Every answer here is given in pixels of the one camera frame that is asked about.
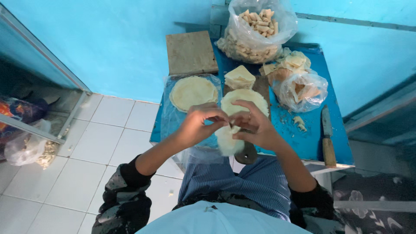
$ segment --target colorful fabric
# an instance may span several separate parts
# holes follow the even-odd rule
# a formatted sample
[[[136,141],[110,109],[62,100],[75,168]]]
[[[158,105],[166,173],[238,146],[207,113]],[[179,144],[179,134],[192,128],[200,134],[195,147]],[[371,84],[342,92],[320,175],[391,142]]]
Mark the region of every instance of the colorful fabric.
[[[21,121],[25,124],[43,118],[47,111],[47,103],[41,99],[35,104],[13,97],[0,96],[0,114]],[[11,136],[16,128],[0,122],[0,139]]]

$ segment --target floor tile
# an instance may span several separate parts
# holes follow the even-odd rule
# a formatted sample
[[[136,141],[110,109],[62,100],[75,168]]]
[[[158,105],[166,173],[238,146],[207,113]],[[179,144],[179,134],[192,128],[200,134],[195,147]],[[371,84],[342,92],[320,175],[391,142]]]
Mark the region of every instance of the floor tile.
[[[133,105],[133,100],[104,96],[91,122],[124,127]]]
[[[12,166],[8,162],[0,163],[0,194],[3,194],[10,181],[15,177],[20,167]]]
[[[122,132],[122,127],[90,122],[71,158],[108,164]]]
[[[116,172],[117,167],[107,166],[103,177],[101,178],[101,182],[98,185],[98,188],[92,198],[92,202],[89,205],[88,213],[98,214],[98,209],[104,203],[103,201],[103,193],[105,185],[107,184],[110,177]]]
[[[152,200],[149,223],[167,214],[178,204],[179,189],[182,180],[160,175],[154,175],[146,196]]]
[[[179,169],[178,165],[172,158],[169,158],[157,169],[156,174],[183,179],[184,173]]]
[[[65,144],[61,145],[59,149],[59,156],[71,156],[79,139],[87,128],[88,121],[73,119],[69,125],[69,131],[65,137]]]
[[[150,135],[150,132],[125,128],[109,165],[118,166],[122,163],[129,163],[137,155],[152,148],[152,144],[149,142]]]
[[[0,197],[0,233],[17,234],[26,233],[41,203],[32,202],[20,198]]]
[[[233,162],[233,172],[240,173],[244,166],[245,166],[244,164],[241,164],[241,163],[237,162],[234,159],[234,162]]]
[[[135,156],[144,153],[146,150],[152,148],[150,144],[150,132],[143,132],[133,129],[125,128],[113,157],[111,157],[109,165],[118,166],[122,163],[128,163]],[[156,174],[169,177],[183,179],[183,172],[179,169],[173,159],[168,159],[157,170]]]
[[[67,160],[57,156],[46,170],[37,163],[23,165],[4,194],[44,202]]]
[[[103,96],[101,94],[96,93],[87,97],[75,113],[74,118],[90,121],[102,98]]]
[[[44,204],[27,234],[77,234],[85,213]]]
[[[136,101],[126,127],[151,132],[158,110],[158,104]]]
[[[105,165],[68,159],[45,203],[86,212]]]
[[[91,234],[92,226],[95,223],[95,214],[86,214],[82,221],[78,234]]]

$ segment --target plastic bag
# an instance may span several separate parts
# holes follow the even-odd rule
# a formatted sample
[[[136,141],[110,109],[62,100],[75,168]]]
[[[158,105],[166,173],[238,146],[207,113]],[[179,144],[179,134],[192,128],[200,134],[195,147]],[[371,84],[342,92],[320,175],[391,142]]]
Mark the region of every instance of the plastic bag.
[[[33,127],[49,132],[51,122],[44,119],[36,121]],[[22,132],[16,138],[6,143],[4,155],[11,165],[22,166],[34,163],[45,151],[47,139],[35,134]]]
[[[280,104],[294,112],[308,112],[318,108],[328,95],[328,81],[316,74],[293,74],[273,81],[272,89]]]
[[[186,118],[186,113],[178,111],[178,109],[173,106],[171,100],[169,99],[169,94],[178,80],[189,76],[194,75],[171,75],[165,80],[165,89],[162,100],[163,109],[161,116],[161,140],[175,132]],[[217,105],[220,106],[223,93],[221,80],[212,74],[200,74],[197,76],[206,78],[214,84],[218,91]],[[183,168],[187,168],[188,163],[223,163],[221,153],[218,150],[217,138],[214,134],[201,141],[196,146],[183,150],[182,152],[174,155],[172,158],[175,163],[181,164],[181,167]]]
[[[264,37],[254,31],[238,15],[246,10],[260,13],[262,9],[274,11],[272,19],[279,25],[279,33]],[[297,32],[297,17],[288,0],[232,0],[228,7],[230,19],[223,38],[216,45],[228,57],[246,63],[260,64],[273,60],[287,42]]]
[[[165,82],[165,89],[163,92],[163,109],[162,109],[162,117],[161,117],[161,132],[160,138],[161,140],[167,138],[170,134],[175,132],[182,122],[185,120],[186,113],[178,111],[176,107],[171,103],[169,99],[169,94],[171,93],[173,87],[175,86],[176,82],[182,78],[186,78],[189,76],[194,75],[171,75],[167,77]],[[218,79],[216,76],[212,74],[200,74],[196,75],[202,78],[205,78],[211,81],[218,91],[218,102],[217,105],[221,105],[222,93],[223,90],[221,88],[221,80]],[[214,135],[210,136],[209,138],[203,140],[201,143],[197,144],[198,146],[204,146],[211,149],[217,149],[217,139]]]

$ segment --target wooden cutting board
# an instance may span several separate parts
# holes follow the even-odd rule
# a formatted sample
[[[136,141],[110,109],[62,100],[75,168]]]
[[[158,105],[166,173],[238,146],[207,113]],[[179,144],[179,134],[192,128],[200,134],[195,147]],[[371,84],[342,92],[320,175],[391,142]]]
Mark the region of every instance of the wooden cutting board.
[[[233,91],[228,85],[224,85],[224,96]],[[264,99],[267,101],[267,107],[269,109],[269,120],[271,120],[271,111],[270,111],[270,98],[269,98],[269,82],[266,77],[256,76],[256,81],[253,85],[253,91],[260,93]],[[244,150],[241,153],[234,155],[237,162],[245,165],[253,164],[257,160],[257,151],[254,145],[250,142],[244,141]]]
[[[169,75],[217,73],[208,31],[166,35]]]

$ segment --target finger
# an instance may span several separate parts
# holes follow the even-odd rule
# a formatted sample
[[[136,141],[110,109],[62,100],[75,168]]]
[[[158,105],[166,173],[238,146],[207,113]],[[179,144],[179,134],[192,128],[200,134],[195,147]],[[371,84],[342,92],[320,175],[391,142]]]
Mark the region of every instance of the finger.
[[[235,140],[245,140],[247,142],[251,142],[254,144],[255,135],[247,132],[237,132],[233,135],[233,139]]]
[[[259,116],[260,114],[263,114],[260,111],[260,109],[256,106],[256,104],[254,104],[254,102],[252,102],[252,101],[236,100],[236,101],[232,102],[231,104],[248,108],[250,110],[250,112],[253,114],[253,116],[255,116],[255,117]]]
[[[209,121],[211,121],[211,122],[217,122],[217,121],[219,121],[220,119],[218,118],[218,117],[209,117],[209,118],[207,118],[207,120],[209,120]]]
[[[233,115],[230,116],[230,119],[250,119],[250,112],[249,111],[239,111]]]
[[[206,125],[204,126],[204,131],[207,131],[209,135],[213,134],[215,131],[217,131],[218,129],[227,126],[228,123],[226,121],[218,121],[215,122],[211,125]]]
[[[219,108],[207,108],[201,111],[203,112],[205,119],[210,118],[210,117],[220,117],[221,119],[227,122],[229,121],[228,115]]]
[[[257,126],[253,126],[253,125],[248,124],[248,123],[241,123],[240,125],[238,125],[238,124],[236,124],[236,125],[241,127],[241,128],[248,129],[252,132],[257,132],[257,130],[258,130]]]

